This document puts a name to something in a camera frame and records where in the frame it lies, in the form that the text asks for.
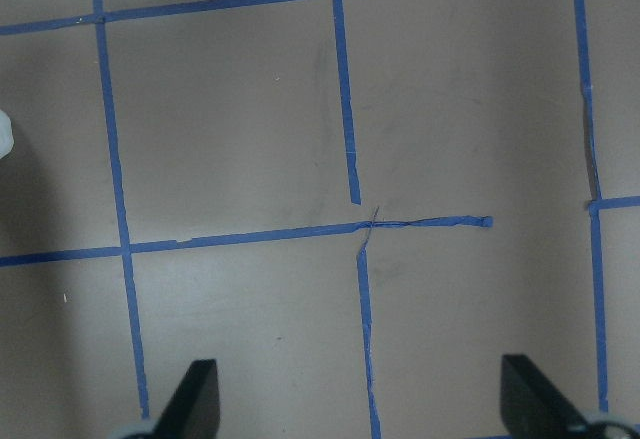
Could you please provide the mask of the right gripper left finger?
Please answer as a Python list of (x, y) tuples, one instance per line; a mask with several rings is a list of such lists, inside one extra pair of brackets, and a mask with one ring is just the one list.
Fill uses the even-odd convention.
[(195, 360), (163, 410), (151, 438), (216, 438), (220, 418), (216, 360)]

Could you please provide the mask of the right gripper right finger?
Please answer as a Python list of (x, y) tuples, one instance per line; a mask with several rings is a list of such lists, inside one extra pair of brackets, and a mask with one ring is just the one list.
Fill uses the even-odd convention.
[(524, 354), (501, 358), (501, 420), (512, 438), (586, 438), (589, 424)]

